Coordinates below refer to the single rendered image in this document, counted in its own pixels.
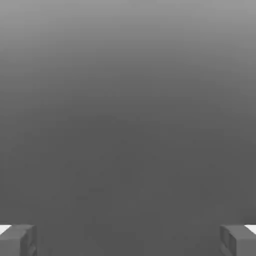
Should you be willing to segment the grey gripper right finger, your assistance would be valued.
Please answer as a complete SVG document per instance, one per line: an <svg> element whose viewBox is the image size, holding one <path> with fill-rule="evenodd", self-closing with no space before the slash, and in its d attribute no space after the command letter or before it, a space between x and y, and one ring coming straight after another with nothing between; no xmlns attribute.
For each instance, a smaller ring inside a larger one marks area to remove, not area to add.
<svg viewBox="0 0 256 256"><path fill-rule="evenodd" d="M256 224L221 225L219 235L223 256L256 256Z"/></svg>

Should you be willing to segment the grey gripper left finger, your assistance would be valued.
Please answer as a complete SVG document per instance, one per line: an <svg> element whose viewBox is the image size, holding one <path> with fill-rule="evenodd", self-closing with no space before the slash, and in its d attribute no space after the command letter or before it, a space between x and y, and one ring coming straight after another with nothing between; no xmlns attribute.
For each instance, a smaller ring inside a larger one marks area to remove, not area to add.
<svg viewBox="0 0 256 256"><path fill-rule="evenodd" d="M37 226L0 224L0 256L38 256Z"/></svg>

